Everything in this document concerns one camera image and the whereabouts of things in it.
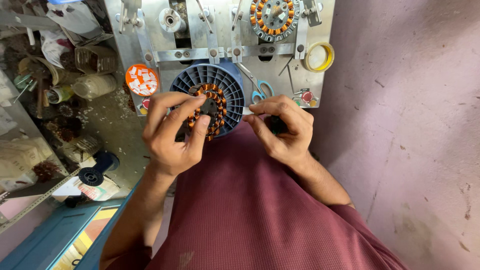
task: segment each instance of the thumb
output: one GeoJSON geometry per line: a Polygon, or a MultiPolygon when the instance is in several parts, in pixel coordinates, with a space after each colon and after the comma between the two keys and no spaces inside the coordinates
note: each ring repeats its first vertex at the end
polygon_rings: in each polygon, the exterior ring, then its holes
{"type": "Polygon", "coordinates": [[[207,133],[210,116],[202,115],[193,126],[192,135],[188,140],[187,149],[192,155],[201,155],[204,148],[205,135],[207,133]]]}
{"type": "Polygon", "coordinates": [[[275,145],[280,142],[279,139],[268,129],[265,122],[257,115],[246,115],[244,116],[244,121],[247,121],[248,124],[250,124],[253,132],[257,135],[258,139],[266,149],[274,149],[275,145]]]}

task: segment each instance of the man's right hand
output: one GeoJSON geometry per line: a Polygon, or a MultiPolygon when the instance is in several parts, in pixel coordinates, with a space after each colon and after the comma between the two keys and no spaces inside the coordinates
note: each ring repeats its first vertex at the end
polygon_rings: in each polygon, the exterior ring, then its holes
{"type": "Polygon", "coordinates": [[[261,100],[249,109],[255,115],[245,115],[243,120],[252,126],[253,131],[263,143],[267,154],[294,171],[312,159],[308,146],[312,140],[313,116],[300,108],[285,95],[261,100]],[[276,136],[265,122],[258,117],[261,114],[279,116],[288,127],[288,132],[276,136]]]}

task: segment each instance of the maroon t-shirt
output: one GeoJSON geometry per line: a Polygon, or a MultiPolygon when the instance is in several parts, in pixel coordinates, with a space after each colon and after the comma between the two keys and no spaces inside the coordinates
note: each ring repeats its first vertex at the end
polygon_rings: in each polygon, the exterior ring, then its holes
{"type": "Polygon", "coordinates": [[[109,269],[132,266],[407,269],[355,209],[327,207],[300,188],[247,123],[206,142],[202,161],[179,175],[168,236],[151,261],[127,254],[109,269]]]}

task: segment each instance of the hand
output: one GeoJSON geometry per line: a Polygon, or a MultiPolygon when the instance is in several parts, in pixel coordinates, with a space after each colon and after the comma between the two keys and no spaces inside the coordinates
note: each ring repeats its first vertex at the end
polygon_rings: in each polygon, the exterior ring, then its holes
{"type": "Polygon", "coordinates": [[[312,140],[313,116],[285,95],[261,100],[256,105],[250,105],[249,109],[255,115],[245,115],[243,120],[252,126],[267,154],[294,171],[300,170],[311,158],[308,146],[312,140]],[[260,114],[279,116],[287,125],[288,132],[273,135],[267,124],[258,117],[260,114]]]}
{"type": "Polygon", "coordinates": [[[175,142],[175,136],[183,121],[205,100],[205,95],[192,97],[180,92],[152,97],[143,133],[143,141],[150,152],[147,166],[150,172],[172,176],[173,181],[178,174],[200,162],[210,117],[202,115],[195,121],[188,143],[175,142]],[[167,116],[168,108],[180,104],[167,116]]]}

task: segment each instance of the roll of tape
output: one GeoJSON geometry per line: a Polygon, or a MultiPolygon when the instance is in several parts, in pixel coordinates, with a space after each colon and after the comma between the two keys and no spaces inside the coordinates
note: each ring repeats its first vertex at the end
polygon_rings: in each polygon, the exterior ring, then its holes
{"type": "Polygon", "coordinates": [[[332,66],[332,63],[333,63],[334,59],[335,59],[335,51],[333,50],[332,45],[330,45],[330,43],[328,43],[328,42],[317,42],[317,43],[313,44],[312,46],[310,46],[310,48],[308,49],[308,52],[305,55],[305,59],[303,60],[303,65],[305,66],[306,69],[308,69],[311,72],[320,73],[320,72],[324,72],[327,69],[329,69],[332,66]],[[312,58],[312,59],[313,58],[318,58],[318,56],[317,55],[311,55],[311,53],[318,46],[322,46],[325,49],[326,57],[325,57],[324,62],[320,66],[312,67],[312,66],[310,66],[310,58],[312,58]]]}

